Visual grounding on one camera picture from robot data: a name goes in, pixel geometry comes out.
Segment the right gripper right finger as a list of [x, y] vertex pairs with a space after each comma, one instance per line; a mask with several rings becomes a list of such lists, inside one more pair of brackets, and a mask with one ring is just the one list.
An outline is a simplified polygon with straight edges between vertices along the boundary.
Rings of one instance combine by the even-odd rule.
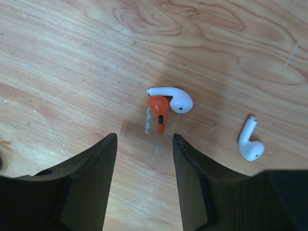
[[270, 169], [247, 176], [173, 136], [185, 231], [305, 231], [308, 172]]

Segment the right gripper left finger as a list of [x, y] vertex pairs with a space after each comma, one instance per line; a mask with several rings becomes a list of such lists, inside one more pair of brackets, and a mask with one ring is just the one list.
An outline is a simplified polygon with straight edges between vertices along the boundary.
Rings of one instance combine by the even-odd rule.
[[117, 135], [36, 175], [0, 178], [3, 231], [103, 229], [117, 153]]

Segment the orange earbud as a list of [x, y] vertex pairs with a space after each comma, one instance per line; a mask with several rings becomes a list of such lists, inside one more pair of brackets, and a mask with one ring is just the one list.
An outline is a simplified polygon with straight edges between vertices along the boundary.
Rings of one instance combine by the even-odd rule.
[[150, 96], [147, 100], [148, 106], [156, 115], [157, 133], [163, 135], [166, 127], [167, 113], [169, 111], [169, 100], [164, 96]]

